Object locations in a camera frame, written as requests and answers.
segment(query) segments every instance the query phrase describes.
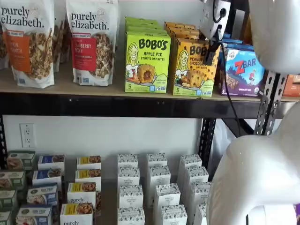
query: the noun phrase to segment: electrical outlet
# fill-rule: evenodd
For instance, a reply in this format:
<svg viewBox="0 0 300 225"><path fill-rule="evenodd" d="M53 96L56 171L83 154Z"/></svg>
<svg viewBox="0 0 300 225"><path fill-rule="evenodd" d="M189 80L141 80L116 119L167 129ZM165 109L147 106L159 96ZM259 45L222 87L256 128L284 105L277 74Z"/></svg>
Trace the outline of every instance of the electrical outlet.
<svg viewBox="0 0 300 225"><path fill-rule="evenodd" d="M20 123L21 139L23 148L35 148L35 134L33 123Z"/></svg>

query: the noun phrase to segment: granola bag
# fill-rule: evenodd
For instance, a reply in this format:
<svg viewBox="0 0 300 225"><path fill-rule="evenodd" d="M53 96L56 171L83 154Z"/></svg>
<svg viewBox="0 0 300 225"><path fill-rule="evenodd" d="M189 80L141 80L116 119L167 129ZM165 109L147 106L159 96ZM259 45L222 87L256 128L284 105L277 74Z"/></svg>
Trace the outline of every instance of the granola bag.
<svg viewBox="0 0 300 225"><path fill-rule="evenodd" d="M67 0L74 82L112 84L118 0Z"/></svg>
<svg viewBox="0 0 300 225"><path fill-rule="evenodd" d="M52 54L53 54L53 68L54 72L59 71L60 56L61 56L61 45L64 35L66 16L66 1L65 0L54 0L54 33L52 37Z"/></svg>
<svg viewBox="0 0 300 225"><path fill-rule="evenodd" d="M0 0L0 21L18 85L54 85L53 0Z"/></svg>

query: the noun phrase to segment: orange label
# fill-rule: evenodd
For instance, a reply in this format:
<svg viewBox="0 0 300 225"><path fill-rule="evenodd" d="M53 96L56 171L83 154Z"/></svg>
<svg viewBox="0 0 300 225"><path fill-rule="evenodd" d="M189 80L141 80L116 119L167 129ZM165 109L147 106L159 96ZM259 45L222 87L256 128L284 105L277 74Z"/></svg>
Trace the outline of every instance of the orange label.
<svg viewBox="0 0 300 225"><path fill-rule="evenodd" d="M7 30L4 37L9 60L14 69L30 72L29 36L21 31Z"/></svg>

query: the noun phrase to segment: bobo's peanut butter chocolate box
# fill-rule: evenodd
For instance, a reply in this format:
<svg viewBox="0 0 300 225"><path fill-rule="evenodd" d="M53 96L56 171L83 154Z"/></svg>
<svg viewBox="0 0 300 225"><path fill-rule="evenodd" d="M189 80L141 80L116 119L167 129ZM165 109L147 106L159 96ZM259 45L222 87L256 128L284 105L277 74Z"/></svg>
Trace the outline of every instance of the bobo's peanut butter chocolate box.
<svg viewBox="0 0 300 225"><path fill-rule="evenodd" d="M166 92L170 42L167 34L127 32L125 92Z"/></svg>
<svg viewBox="0 0 300 225"><path fill-rule="evenodd" d="M173 95L211 97L220 48L212 65L207 66L203 59L208 46L206 41L176 39L176 53L171 66Z"/></svg>

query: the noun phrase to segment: black cable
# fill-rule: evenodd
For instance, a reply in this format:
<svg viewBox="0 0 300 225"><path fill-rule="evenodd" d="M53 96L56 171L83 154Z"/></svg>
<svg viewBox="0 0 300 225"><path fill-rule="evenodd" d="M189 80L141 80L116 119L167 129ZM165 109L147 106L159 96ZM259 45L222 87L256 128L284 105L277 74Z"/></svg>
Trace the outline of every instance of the black cable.
<svg viewBox="0 0 300 225"><path fill-rule="evenodd" d="M235 108L233 106L233 102L231 100L231 97L229 95L229 91L228 91L228 86L227 86L227 79L226 79L226 59L225 59L225 51L224 51L224 46L223 43L221 42L221 47L222 47L222 51L223 51L223 66L224 66L224 81L225 81L225 89L226 89L226 94L229 100L229 103L231 105L231 108L233 110L234 116L235 116L235 120L238 124L238 132L239 132L239 137L240 137L240 120L238 118L238 115L236 114Z"/></svg>

